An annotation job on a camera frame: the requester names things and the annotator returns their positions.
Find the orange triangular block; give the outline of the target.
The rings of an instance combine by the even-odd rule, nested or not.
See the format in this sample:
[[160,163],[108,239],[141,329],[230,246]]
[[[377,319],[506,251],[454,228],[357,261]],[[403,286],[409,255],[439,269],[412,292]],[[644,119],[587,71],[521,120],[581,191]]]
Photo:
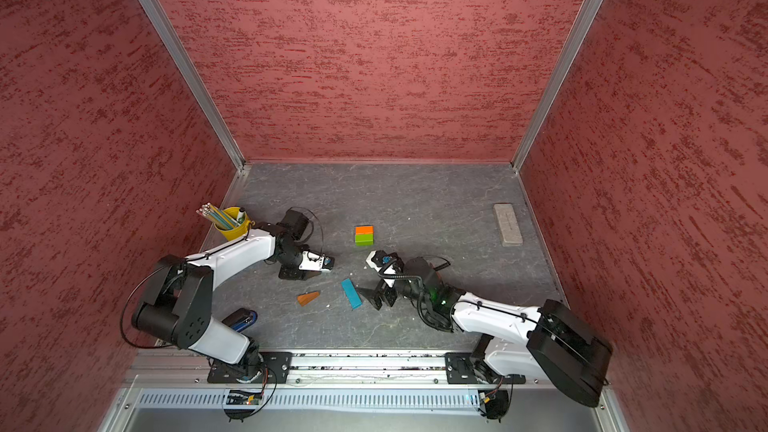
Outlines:
[[319,291],[308,292],[297,296],[297,302],[301,307],[305,307],[320,295]]

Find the green rectangular block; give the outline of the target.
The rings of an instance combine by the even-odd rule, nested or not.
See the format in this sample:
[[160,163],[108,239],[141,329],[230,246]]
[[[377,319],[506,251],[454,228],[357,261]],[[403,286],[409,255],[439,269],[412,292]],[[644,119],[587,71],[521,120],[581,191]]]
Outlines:
[[360,247],[372,246],[374,244],[374,234],[356,234],[354,236],[354,243]]

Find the orange rectangular block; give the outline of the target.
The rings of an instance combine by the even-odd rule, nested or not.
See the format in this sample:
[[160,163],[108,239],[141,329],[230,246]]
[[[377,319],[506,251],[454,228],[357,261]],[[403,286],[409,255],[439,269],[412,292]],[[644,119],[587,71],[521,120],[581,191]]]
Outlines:
[[366,226],[357,226],[355,228],[355,234],[356,235],[368,235],[374,233],[374,227],[371,225]]

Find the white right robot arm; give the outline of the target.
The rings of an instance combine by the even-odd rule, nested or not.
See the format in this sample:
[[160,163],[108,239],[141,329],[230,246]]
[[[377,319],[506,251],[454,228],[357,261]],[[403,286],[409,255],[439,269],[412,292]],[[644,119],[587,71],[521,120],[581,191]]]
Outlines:
[[379,281],[359,293],[375,309],[404,298],[433,330],[479,334],[470,363],[483,381],[545,376],[571,400],[598,406],[613,347],[564,303],[519,306],[482,298],[441,278],[448,260],[434,266],[424,257],[403,261],[376,250],[366,263]]

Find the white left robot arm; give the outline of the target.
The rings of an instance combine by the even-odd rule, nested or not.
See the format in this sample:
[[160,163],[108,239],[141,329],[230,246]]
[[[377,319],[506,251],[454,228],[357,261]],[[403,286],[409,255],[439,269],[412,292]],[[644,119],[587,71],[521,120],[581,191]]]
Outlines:
[[258,346],[212,316],[214,291],[258,262],[276,261],[299,269],[309,224],[305,214],[290,209],[281,221],[249,225],[242,236],[208,251],[164,257],[144,281],[131,325],[179,349],[236,366],[245,375],[255,374]]

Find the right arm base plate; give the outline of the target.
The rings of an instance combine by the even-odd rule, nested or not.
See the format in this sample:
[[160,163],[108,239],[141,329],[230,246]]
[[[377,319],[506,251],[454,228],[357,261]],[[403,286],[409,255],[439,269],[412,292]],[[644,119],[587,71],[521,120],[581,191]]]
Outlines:
[[502,376],[470,353],[448,352],[444,355],[447,382],[458,384],[522,385],[526,377],[520,374]]

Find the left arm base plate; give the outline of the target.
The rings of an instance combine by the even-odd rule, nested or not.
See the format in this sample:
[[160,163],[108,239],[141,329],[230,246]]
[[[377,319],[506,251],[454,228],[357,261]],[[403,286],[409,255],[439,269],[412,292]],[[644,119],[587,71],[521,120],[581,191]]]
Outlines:
[[291,352],[247,352],[236,364],[218,359],[210,363],[209,384],[256,384],[264,380],[284,384],[291,367]]

